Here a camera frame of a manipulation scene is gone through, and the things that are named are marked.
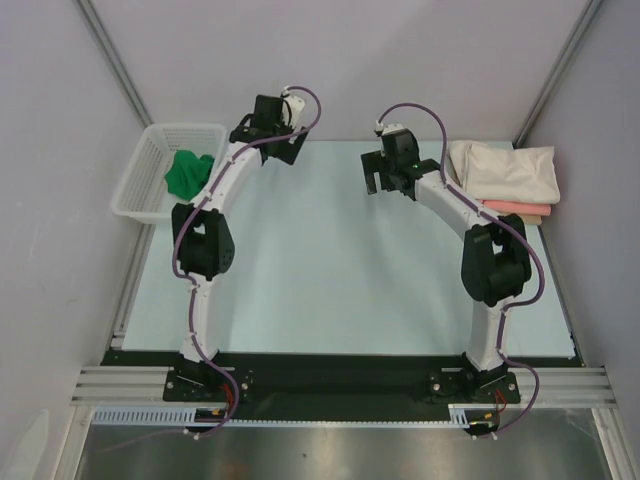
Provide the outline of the pink folded t shirt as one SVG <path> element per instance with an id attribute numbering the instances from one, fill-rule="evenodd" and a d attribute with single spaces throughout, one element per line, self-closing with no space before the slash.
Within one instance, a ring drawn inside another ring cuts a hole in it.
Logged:
<path id="1" fill-rule="evenodd" d="M 483 200 L 482 203 L 487 208 L 507 214 L 522 214 L 540 217 L 547 217 L 551 214 L 551 206 L 549 204 L 522 203 L 503 200 Z"/>

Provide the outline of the cream folded t shirt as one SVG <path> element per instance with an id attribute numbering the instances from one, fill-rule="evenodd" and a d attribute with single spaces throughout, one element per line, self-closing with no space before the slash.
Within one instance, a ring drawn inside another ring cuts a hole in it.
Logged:
<path id="1" fill-rule="evenodd" d="M 478 200 L 554 205 L 561 199 L 553 147 L 508 150 L 459 140 L 448 154 L 460 186 Z"/>

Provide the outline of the left aluminium corner post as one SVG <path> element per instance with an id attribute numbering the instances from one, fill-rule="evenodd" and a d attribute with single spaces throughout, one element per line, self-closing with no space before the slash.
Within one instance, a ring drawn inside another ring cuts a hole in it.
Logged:
<path id="1" fill-rule="evenodd" d="M 148 127 L 153 123 L 152 117 L 111 35 L 102 21 L 94 2 L 90 0 L 74 0 L 73 4 L 84 21 L 98 51 L 102 55 L 134 116 L 143 128 Z"/>

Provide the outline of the aluminium corner post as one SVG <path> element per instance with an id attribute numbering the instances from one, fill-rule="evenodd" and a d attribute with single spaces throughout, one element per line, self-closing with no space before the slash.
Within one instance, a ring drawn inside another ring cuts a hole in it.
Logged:
<path id="1" fill-rule="evenodd" d="M 525 145 L 532 130 L 559 88 L 564 76 L 576 60 L 590 30 L 597 22 L 599 15 L 607 4 L 608 1 L 605 0 L 589 0 L 585 3 L 584 8 L 571 28 L 549 74 L 529 109 L 524 122 L 512 140 L 513 147 L 522 148 Z"/>
<path id="2" fill-rule="evenodd" d="M 84 21 L 98 51 L 102 55 L 134 116 L 143 128 L 148 127 L 153 123 L 152 117 L 111 35 L 102 21 L 94 2 L 90 0 L 74 0 L 73 4 Z"/>

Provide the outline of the white plastic basket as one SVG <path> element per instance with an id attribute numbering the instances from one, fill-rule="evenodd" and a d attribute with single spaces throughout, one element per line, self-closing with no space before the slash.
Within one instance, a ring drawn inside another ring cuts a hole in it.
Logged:
<path id="1" fill-rule="evenodd" d="M 168 191 L 165 175 L 174 154 L 224 155 L 227 129 L 217 123 L 156 123 L 142 133 L 111 200 L 112 212 L 142 224 L 165 223 L 181 200 Z"/>

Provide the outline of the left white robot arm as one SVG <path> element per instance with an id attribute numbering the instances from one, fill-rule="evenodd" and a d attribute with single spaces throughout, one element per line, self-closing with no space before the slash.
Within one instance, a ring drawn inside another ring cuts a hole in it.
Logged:
<path id="1" fill-rule="evenodd" d="M 230 133 L 220 165 L 190 203 L 171 212 L 172 269 L 188 282 L 187 331 L 163 399 L 169 402 L 239 399 L 231 373 L 214 363 L 218 349 L 208 341 L 210 297 L 230 269 L 235 243 L 227 216 L 249 176 L 270 159 L 295 163 L 310 130 L 320 119 L 320 101 L 302 86 L 287 86 L 278 96 L 259 95 L 254 109 Z"/>

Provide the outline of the aluminium front rail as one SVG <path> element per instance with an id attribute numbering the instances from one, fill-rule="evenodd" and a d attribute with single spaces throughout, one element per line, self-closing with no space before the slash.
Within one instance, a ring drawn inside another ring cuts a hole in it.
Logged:
<path id="1" fill-rule="evenodd" d="M 515 368 L 512 386 L 524 402 L 538 386 L 537 408 L 608 409 L 617 401 L 604 368 L 540 368 L 535 373 Z M 182 387 L 191 390 L 170 367 L 85 367 L 81 370 L 72 402 L 97 405 L 147 405 L 166 400 Z"/>

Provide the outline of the green t shirt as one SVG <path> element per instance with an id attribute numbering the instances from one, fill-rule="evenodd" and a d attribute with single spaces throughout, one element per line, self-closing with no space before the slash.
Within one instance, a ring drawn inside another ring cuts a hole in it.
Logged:
<path id="1" fill-rule="evenodd" d="M 164 179 L 170 194 L 185 201 L 192 200 L 207 184 L 215 158 L 196 155 L 190 150 L 177 150 Z"/>

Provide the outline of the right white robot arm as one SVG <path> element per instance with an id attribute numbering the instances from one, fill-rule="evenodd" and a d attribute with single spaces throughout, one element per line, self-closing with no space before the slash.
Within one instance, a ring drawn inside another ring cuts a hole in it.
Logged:
<path id="1" fill-rule="evenodd" d="M 380 189 L 402 193 L 434 212 L 463 242 L 461 280 L 473 300 L 471 337 L 454 385 L 432 394 L 484 402 L 508 373 L 500 357 L 501 315 L 532 276 L 524 221 L 516 214 L 486 209 L 457 186 L 438 162 L 422 160 L 409 129 L 379 125 L 375 133 L 381 147 L 361 155 L 367 193 Z"/>

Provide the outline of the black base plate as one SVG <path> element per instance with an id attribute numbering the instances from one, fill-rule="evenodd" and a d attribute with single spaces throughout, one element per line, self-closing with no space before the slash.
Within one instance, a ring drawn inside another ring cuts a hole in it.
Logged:
<path id="1" fill-rule="evenodd" d="M 545 371 L 578 357 L 515 357 L 474 374 L 463 356 L 220 353 L 215 368 L 177 352 L 108 351 L 104 367 L 164 369 L 167 403 L 235 406 L 236 420 L 413 422 L 442 420 L 450 404 L 525 404 Z"/>

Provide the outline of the right aluminium corner post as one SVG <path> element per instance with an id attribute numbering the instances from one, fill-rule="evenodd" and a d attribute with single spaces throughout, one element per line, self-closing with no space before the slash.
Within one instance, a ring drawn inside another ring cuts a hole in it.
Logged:
<path id="1" fill-rule="evenodd" d="M 571 28 L 549 74 L 529 109 L 524 122 L 512 140 L 513 147 L 522 148 L 525 145 L 532 130 L 559 88 L 564 76 L 576 60 L 590 30 L 597 22 L 599 15 L 607 4 L 608 1 L 605 0 L 589 0 L 585 3 L 584 8 Z"/>

